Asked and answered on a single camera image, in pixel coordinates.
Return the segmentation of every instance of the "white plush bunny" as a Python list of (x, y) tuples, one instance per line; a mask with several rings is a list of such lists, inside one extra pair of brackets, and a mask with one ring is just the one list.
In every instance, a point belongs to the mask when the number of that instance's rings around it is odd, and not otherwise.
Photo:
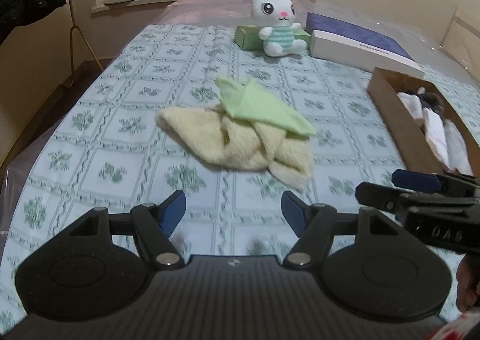
[(294, 39), (300, 29), (295, 23), (295, 9), (291, 0), (251, 0), (251, 16), (262, 29), (258, 37), (263, 40), (263, 50), (271, 57), (299, 54), (307, 48), (302, 39)]

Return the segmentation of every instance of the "yellow towel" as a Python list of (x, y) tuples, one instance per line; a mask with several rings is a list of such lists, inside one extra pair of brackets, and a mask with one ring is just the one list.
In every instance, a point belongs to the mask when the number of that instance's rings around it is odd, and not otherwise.
[(200, 159), (239, 170), (268, 170), (282, 183), (302, 190), (313, 172), (308, 137), (261, 122), (230, 118), (213, 109), (168, 107), (155, 119), (173, 130)]

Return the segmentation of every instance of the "cardboard box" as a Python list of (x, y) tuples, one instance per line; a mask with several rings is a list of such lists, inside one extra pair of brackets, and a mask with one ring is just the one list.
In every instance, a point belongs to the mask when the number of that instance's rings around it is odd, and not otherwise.
[(423, 70), (392, 38), (342, 20), (308, 13), (310, 51), (326, 59), (373, 72), (375, 67), (423, 77)]
[(457, 126), (467, 146), (472, 171), (475, 176), (480, 176), (480, 147), (454, 108), (434, 84), (390, 70), (377, 68), (373, 73), (367, 88), (368, 94), (390, 131), (408, 170), (422, 173), (443, 173), (442, 166), (431, 151), (424, 134), (397, 96), (398, 92), (417, 91), (418, 88), (424, 87), (427, 91), (435, 92), (443, 99), (445, 119), (450, 119)]
[[(242, 50), (263, 50), (263, 40), (258, 37), (260, 27), (256, 26), (237, 26), (235, 30), (235, 43)], [(307, 45), (310, 44), (310, 34), (303, 29), (299, 29), (294, 34), (295, 39), (303, 39)]]

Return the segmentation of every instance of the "clothing rack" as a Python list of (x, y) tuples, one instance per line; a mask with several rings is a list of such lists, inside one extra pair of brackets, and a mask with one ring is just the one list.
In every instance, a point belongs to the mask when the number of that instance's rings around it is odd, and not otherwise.
[[(74, 13), (74, 8), (73, 8), (73, 5), (71, 4), (71, 0), (68, 0), (68, 5), (70, 7), (70, 16), (71, 16), (71, 23), (72, 23), (72, 26), (70, 28), (70, 65), (71, 65), (71, 73), (73, 74), (74, 73), (74, 70), (75, 70), (75, 64), (74, 64), (74, 31), (75, 29), (78, 30), (78, 32), (80, 33), (80, 36), (82, 37), (83, 41), (85, 42), (88, 50), (90, 51), (90, 53), (92, 54), (92, 57), (93, 59), (95, 60), (95, 62), (97, 63), (97, 66), (100, 68), (101, 71), (103, 71), (103, 67), (102, 67), (102, 64), (100, 63), (100, 61), (98, 60), (97, 56), (95, 55), (95, 53), (93, 52), (92, 50), (92, 46), (90, 46), (90, 43), (88, 43), (88, 40), (87, 38), (85, 37), (85, 34), (83, 33), (82, 29), (78, 26), (77, 24), (77, 21), (75, 20), (75, 13)], [(73, 78), (72, 78), (72, 82), (69, 86), (67, 86), (67, 88), (71, 87), (73, 85)]]

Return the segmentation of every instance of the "green box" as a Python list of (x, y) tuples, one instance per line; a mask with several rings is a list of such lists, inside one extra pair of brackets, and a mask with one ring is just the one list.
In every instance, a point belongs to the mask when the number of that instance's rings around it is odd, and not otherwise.
[[(256, 26), (237, 26), (235, 31), (235, 43), (242, 50), (263, 50), (263, 40), (258, 37), (260, 27)], [(310, 46), (310, 34), (303, 29), (299, 29), (294, 34), (295, 39), (303, 39), (307, 46)]]

